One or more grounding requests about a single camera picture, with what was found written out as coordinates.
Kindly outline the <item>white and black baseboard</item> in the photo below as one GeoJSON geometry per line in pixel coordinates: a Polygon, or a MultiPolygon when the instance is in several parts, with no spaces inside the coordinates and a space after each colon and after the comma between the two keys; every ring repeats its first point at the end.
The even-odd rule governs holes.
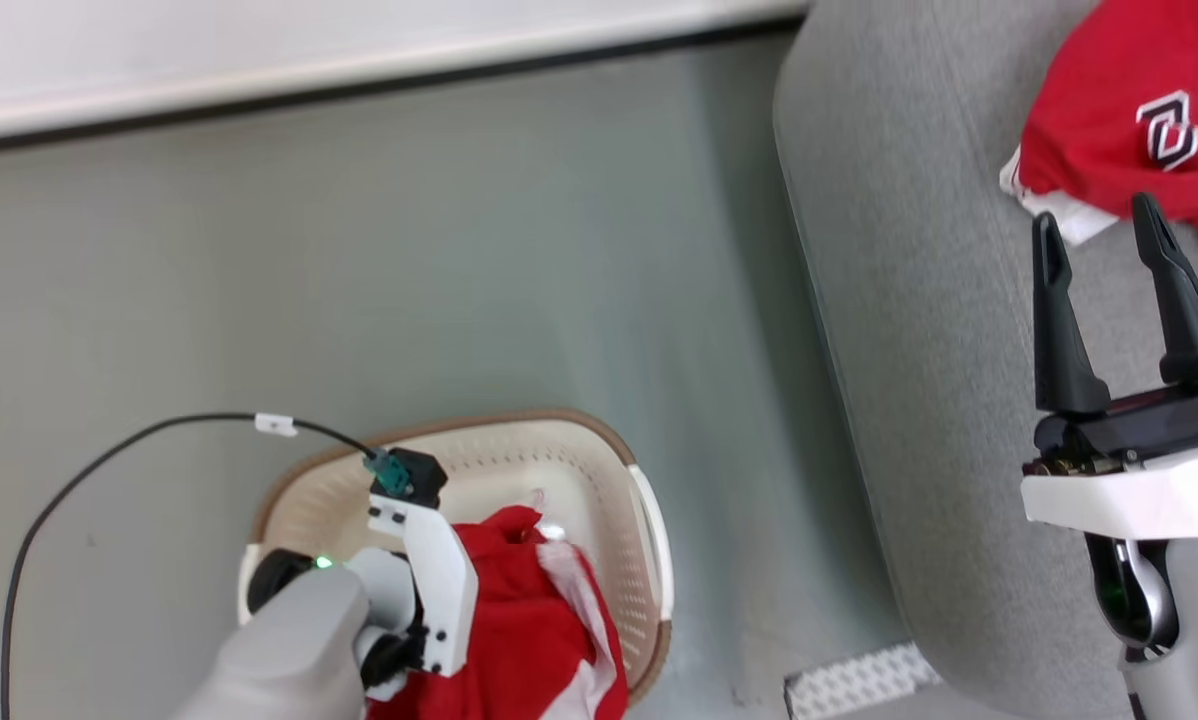
{"type": "Polygon", "coordinates": [[[815,0],[0,0],[0,149],[398,79],[726,35],[815,0]]]}

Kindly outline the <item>white perforated floor strip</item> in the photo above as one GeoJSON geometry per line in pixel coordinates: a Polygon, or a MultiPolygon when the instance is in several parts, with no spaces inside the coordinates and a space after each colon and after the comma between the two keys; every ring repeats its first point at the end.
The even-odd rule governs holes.
{"type": "Polygon", "coordinates": [[[785,707],[788,720],[835,720],[943,683],[916,645],[904,642],[787,676],[785,707]]]}

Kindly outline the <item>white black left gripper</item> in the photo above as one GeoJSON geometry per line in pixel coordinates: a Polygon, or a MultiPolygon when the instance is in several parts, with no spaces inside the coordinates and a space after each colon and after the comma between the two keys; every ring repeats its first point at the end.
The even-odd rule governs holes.
{"type": "Polygon", "coordinates": [[[355,642],[369,696],[394,696],[411,674],[458,674],[474,627],[479,579],[450,524],[435,509],[383,495],[369,498],[369,530],[403,551],[363,547],[351,570],[369,598],[355,642]]]}

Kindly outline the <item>red garment with white trim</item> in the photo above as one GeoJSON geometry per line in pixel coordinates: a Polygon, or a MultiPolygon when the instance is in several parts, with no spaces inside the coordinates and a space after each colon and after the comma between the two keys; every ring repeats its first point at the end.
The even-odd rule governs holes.
{"type": "Polygon", "coordinates": [[[623,720],[619,634],[581,547],[547,539],[540,512],[508,506],[459,524],[479,591],[459,673],[412,673],[365,720],[623,720]]]}

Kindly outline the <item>red jersey with lettering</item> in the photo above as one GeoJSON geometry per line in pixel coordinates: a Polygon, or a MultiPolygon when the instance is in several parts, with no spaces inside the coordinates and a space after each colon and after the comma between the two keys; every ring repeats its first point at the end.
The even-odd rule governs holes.
{"type": "Polygon", "coordinates": [[[1053,58],[1002,190],[1081,246],[1151,193],[1198,229],[1198,0],[1099,0],[1053,58]]]}

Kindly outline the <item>cream perforated laundry basket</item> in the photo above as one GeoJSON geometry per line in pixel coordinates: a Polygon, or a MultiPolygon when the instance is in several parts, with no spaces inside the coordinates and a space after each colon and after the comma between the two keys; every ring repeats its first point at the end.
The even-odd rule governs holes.
{"type": "MultiPolygon", "coordinates": [[[[648,696],[671,647],[674,565],[651,482],[611,426],[547,407],[430,420],[379,434],[369,444],[435,456],[448,474],[438,510],[453,524],[539,498],[545,524],[561,528],[593,565],[625,661],[628,702],[648,696]]],[[[371,478],[361,450],[340,446],[276,480],[253,515],[238,565],[238,623],[250,621],[248,585],[274,547],[329,559],[370,544],[401,547],[367,527],[371,478]]]]}

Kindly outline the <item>grey fabric sofa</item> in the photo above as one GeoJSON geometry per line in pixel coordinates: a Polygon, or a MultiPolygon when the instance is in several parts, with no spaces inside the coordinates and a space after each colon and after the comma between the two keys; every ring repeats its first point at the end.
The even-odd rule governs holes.
{"type": "MultiPolygon", "coordinates": [[[[1135,720],[1083,534],[1021,501],[1043,416],[1037,214],[1000,187],[1097,5],[815,0],[778,86],[779,158],[907,633],[955,691],[1034,720],[1135,720]]],[[[1198,229],[1166,220],[1198,277],[1198,229]]],[[[1131,214],[1065,242],[1094,373],[1115,398],[1160,388],[1131,214]]]]}

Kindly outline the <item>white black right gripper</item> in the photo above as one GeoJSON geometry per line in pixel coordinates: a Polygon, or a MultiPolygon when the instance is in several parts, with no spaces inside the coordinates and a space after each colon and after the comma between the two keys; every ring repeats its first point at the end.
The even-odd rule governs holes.
{"type": "Polygon", "coordinates": [[[1198,539],[1198,277],[1155,196],[1135,193],[1131,219],[1139,259],[1155,284],[1160,377],[1179,387],[1111,406],[1111,391],[1093,373],[1076,322],[1069,295],[1073,270],[1059,222],[1049,211],[1037,214],[1031,223],[1035,406],[1052,415],[1035,428],[1039,455],[1021,468],[1021,501],[1030,521],[1053,527],[1125,541],[1198,539]]]}

